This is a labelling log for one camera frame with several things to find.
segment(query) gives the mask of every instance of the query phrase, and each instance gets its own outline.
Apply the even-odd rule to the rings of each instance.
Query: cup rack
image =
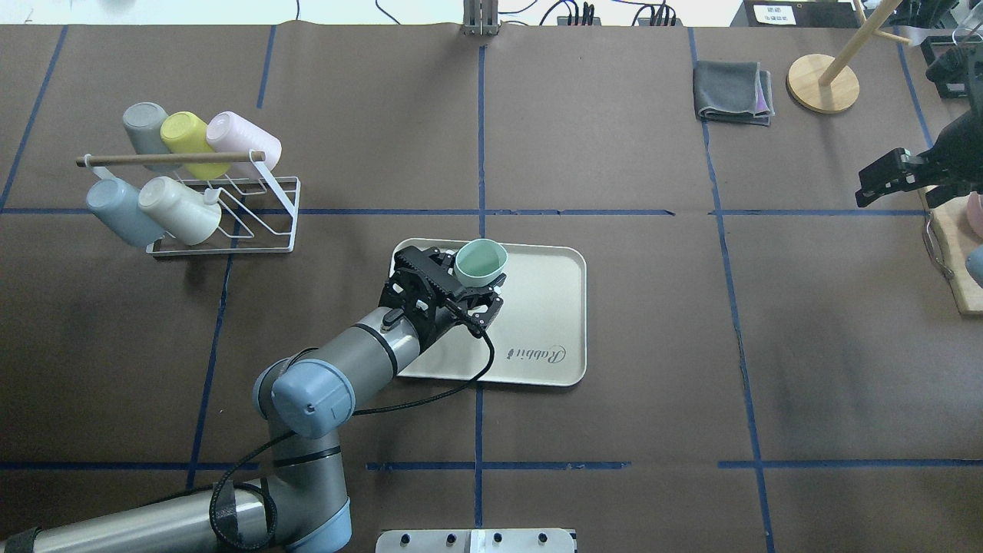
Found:
[[[76,165],[106,179],[115,178],[106,168],[110,165],[252,163],[261,179],[223,175],[218,179],[189,180],[175,171],[172,175],[175,180],[204,193],[207,201],[214,201],[222,208],[222,219],[214,234],[201,244],[188,246],[167,233],[146,246],[146,252],[153,257],[292,252],[297,236],[301,181],[297,177],[274,177],[264,160],[265,154],[256,150],[215,154],[85,154],[76,159]]]

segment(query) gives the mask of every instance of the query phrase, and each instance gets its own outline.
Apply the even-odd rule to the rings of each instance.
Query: white label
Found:
[[[765,25],[795,25],[791,6],[755,6],[754,19]]]

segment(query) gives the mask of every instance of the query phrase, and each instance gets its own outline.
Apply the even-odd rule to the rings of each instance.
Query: round wooden base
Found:
[[[860,83],[848,66],[827,87],[819,85],[820,76],[833,60],[826,54],[809,54],[795,60],[785,80],[795,101],[819,113],[840,113],[853,105],[860,95]]]

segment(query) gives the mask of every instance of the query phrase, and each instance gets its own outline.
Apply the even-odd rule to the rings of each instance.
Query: tray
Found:
[[[464,240],[410,238],[407,247],[458,250]],[[504,300],[489,327],[495,361],[482,382],[572,386],[587,372],[587,262],[577,250],[502,244]],[[488,362],[485,343],[455,327],[399,376],[468,380]]]

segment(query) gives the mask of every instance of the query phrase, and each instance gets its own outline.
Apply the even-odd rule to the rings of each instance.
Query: folded cloth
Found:
[[[757,62],[697,61],[693,69],[693,104],[699,117],[768,126],[772,75]]]

